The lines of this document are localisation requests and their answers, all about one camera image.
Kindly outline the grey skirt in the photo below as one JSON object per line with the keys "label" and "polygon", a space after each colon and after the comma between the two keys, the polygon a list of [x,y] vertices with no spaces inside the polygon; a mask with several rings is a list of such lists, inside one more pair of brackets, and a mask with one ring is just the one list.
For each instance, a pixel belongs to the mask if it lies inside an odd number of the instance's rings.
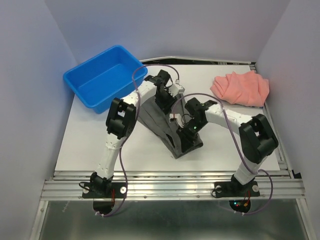
{"label": "grey skirt", "polygon": [[195,135],[195,139],[191,141],[178,135],[178,123],[169,120],[169,115],[163,113],[156,104],[154,96],[145,101],[139,108],[138,121],[163,142],[175,159],[203,146],[203,141],[198,133]]}

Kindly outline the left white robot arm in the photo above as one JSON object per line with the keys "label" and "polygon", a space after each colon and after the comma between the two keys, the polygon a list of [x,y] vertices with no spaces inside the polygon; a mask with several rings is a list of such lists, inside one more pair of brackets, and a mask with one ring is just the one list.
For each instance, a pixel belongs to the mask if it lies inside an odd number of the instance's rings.
{"label": "left white robot arm", "polygon": [[135,90],[123,98],[114,98],[106,118],[106,139],[102,158],[97,169],[91,174],[87,189],[100,197],[108,196],[112,191],[115,164],[118,155],[134,130],[142,104],[154,100],[160,110],[167,114],[181,96],[185,88],[177,79],[167,86],[171,76],[160,70],[157,76],[147,76],[138,86],[133,82]]}

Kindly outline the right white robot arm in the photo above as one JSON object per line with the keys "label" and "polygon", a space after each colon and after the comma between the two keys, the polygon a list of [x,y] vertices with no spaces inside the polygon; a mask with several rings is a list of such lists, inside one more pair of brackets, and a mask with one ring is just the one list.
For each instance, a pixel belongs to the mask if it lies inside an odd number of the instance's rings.
{"label": "right white robot arm", "polygon": [[170,113],[169,119],[177,121],[177,133],[192,141],[208,123],[229,130],[241,159],[241,164],[230,181],[231,192],[242,195],[258,174],[262,163],[279,146],[278,139],[265,115],[240,114],[225,109],[220,102],[199,102],[195,97],[187,101],[185,108],[190,120],[183,121],[179,113]]}

